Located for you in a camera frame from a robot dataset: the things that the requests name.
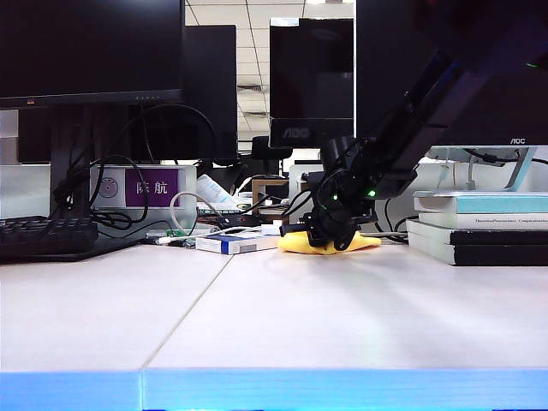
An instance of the blue light strip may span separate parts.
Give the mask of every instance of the blue light strip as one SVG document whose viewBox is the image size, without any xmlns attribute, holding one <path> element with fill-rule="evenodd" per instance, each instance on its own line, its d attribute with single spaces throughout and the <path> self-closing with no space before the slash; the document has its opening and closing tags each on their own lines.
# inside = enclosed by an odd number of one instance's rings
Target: blue light strip
<svg viewBox="0 0 548 411">
<path fill-rule="evenodd" d="M 548 409 L 548 369 L 0 373 L 2 411 L 350 409 Z"/>
</svg>

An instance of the ceiling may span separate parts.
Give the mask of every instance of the ceiling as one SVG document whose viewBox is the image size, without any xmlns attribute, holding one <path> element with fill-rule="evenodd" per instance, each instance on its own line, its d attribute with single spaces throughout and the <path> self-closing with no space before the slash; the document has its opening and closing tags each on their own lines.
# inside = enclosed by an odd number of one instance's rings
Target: ceiling
<svg viewBox="0 0 548 411">
<path fill-rule="evenodd" d="M 269 25 L 271 17 L 347 18 L 353 0 L 186 0 L 186 24 L 236 24 L 238 140 L 268 133 L 270 111 Z"/>
</svg>

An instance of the white desk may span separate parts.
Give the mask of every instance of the white desk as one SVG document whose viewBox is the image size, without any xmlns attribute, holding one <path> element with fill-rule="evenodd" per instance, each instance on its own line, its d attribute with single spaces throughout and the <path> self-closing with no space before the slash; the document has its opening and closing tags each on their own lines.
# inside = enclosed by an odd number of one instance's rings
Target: white desk
<svg viewBox="0 0 548 411">
<path fill-rule="evenodd" d="M 229 260 L 139 246 L 74 264 L 0 265 L 3 405 L 142 409 L 140 370 Z M 7 397 L 22 385 L 28 392 Z"/>
<path fill-rule="evenodd" d="M 118 374 L 139 400 L 112 409 L 548 408 L 544 267 L 273 250 L 235 256 L 207 289 L 227 261 L 137 247 L 2 267 L 3 370 L 140 370 Z"/>
</svg>

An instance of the black keyboard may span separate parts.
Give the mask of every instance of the black keyboard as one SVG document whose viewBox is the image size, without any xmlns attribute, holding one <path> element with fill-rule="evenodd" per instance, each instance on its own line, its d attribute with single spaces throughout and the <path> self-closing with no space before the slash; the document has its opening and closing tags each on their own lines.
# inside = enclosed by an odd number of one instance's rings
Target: black keyboard
<svg viewBox="0 0 548 411">
<path fill-rule="evenodd" d="M 0 220 L 0 260 L 43 254 L 81 253 L 98 238 L 91 218 L 22 217 Z"/>
</svg>

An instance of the robotic arm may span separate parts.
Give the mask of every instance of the robotic arm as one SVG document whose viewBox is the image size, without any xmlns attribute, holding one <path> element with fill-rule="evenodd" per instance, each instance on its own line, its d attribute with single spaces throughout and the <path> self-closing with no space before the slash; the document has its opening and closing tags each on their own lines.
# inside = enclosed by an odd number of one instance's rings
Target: robotic arm
<svg viewBox="0 0 548 411">
<path fill-rule="evenodd" d="M 282 234 L 306 231 L 311 246 L 346 249 L 360 224 L 377 221 L 375 201 L 400 195 L 416 165 L 489 76 L 542 64 L 548 5 L 542 0 L 419 0 L 415 18 L 438 51 L 402 100 L 356 138 L 321 147 L 324 173 L 311 186 L 313 209 Z M 357 4 L 360 24 L 360 4 Z"/>
</svg>

